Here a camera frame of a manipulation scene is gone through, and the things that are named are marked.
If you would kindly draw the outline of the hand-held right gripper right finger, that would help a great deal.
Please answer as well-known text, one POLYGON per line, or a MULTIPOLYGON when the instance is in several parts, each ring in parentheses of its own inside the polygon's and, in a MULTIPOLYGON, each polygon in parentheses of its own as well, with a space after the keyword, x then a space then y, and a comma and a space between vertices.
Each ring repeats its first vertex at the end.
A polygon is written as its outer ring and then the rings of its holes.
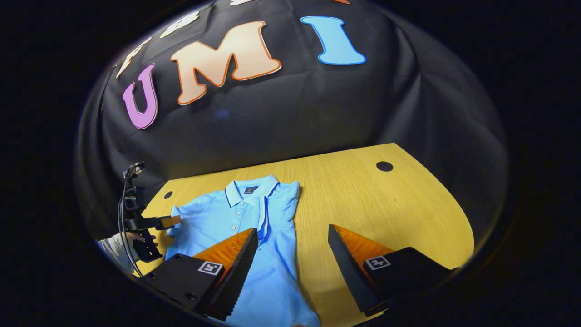
POLYGON ((329 225, 328 244, 366 317, 419 300, 454 272, 413 247, 392 250, 335 224, 329 225))

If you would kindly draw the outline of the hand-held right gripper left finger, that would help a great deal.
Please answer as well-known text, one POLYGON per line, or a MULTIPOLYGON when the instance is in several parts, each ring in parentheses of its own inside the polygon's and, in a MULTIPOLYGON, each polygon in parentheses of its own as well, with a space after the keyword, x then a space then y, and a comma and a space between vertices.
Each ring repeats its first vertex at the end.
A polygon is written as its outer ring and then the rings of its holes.
POLYGON ((259 246, 248 228, 193 257, 175 254, 139 280, 182 309, 225 321, 232 314, 259 246))

